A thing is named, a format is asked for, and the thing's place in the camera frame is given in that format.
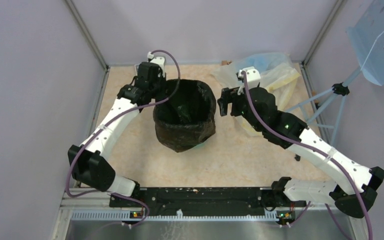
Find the black trash bag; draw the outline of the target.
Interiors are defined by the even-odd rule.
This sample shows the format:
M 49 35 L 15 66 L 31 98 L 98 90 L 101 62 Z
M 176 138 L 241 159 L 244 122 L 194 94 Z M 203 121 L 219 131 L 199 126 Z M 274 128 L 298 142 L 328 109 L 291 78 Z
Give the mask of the black trash bag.
M 176 153 L 190 150 L 216 133 L 216 99 L 211 87 L 200 80 L 170 79 L 165 92 L 175 94 L 153 109 L 157 140 Z

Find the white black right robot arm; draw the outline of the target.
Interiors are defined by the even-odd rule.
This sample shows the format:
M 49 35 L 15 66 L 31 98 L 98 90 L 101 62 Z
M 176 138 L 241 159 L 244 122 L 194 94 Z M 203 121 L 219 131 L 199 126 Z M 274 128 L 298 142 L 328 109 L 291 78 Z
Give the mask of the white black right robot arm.
M 360 194 L 366 210 L 370 210 L 383 183 L 384 169 L 368 168 L 351 160 L 324 140 L 292 113 L 278 110 L 275 96 L 261 87 L 249 89 L 251 101 L 241 87 L 224 88 L 217 101 L 221 115 L 243 117 L 256 132 L 270 143 L 280 146 L 327 174 L 330 181 L 297 180 L 282 177 L 271 185 L 273 200 L 279 206 L 307 201 L 335 205 L 342 213 L 361 219 L 364 212 L 358 201 Z

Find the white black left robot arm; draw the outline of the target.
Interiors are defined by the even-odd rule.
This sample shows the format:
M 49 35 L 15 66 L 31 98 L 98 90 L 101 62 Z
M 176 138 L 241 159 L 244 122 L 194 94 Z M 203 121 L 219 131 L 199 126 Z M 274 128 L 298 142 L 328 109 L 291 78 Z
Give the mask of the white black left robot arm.
M 65 193 L 77 198 L 95 192 L 114 194 L 129 207 L 140 202 L 140 185 L 134 180 L 118 175 L 107 159 L 119 137 L 141 110 L 158 106 L 170 100 L 165 95 L 167 68 L 156 61 L 142 62 L 135 66 L 137 75 L 132 83 L 123 86 L 114 103 L 92 134 L 81 145 L 72 145 L 68 151 L 70 178 L 91 187 L 90 190 L 73 194 L 66 185 Z

